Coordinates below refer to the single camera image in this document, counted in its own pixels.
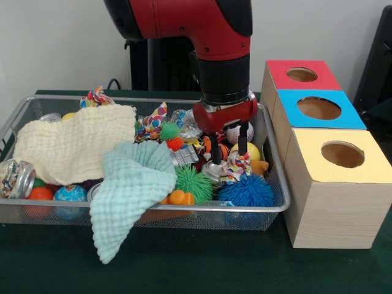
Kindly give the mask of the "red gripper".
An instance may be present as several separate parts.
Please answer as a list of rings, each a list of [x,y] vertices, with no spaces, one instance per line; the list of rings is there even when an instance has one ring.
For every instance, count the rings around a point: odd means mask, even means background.
[[[218,144],[216,132],[228,127],[240,125],[238,136],[238,153],[247,153],[247,130],[249,122],[257,113],[258,101],[255,94],[249,91],[245,101],[231,105],[210,105],[199,101],[192,107],[197,126],[209,135],[211,142],[211,156],[214,164],[221,163],[221,148]]]

